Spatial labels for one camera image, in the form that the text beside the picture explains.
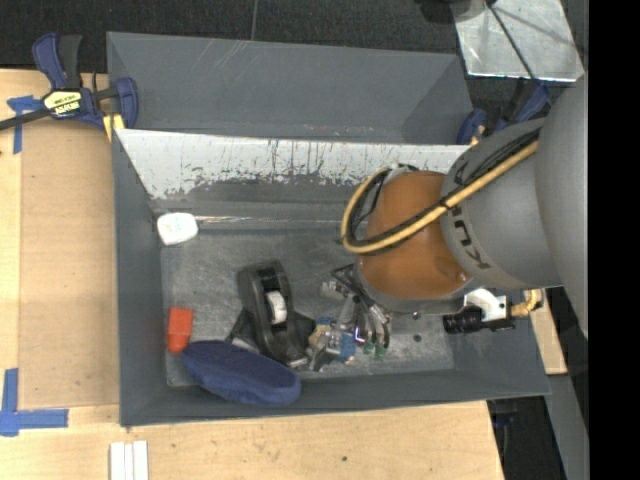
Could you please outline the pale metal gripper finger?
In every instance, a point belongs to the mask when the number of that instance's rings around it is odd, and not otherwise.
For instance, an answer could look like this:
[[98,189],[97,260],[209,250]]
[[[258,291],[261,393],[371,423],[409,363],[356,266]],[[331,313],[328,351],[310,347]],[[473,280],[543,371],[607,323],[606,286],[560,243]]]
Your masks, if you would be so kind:
[[337,328],[337,322],[332,317],[318,317],[315,327],[308,338],[308,346],[311,348],[339,349],[341,346],[341,333]]
[[339,349],[308,346],[302,354],[287,360],[287,366],[299,371],[320,371],[334,361],[349,362],[356,354],[355,345],[347,345]]

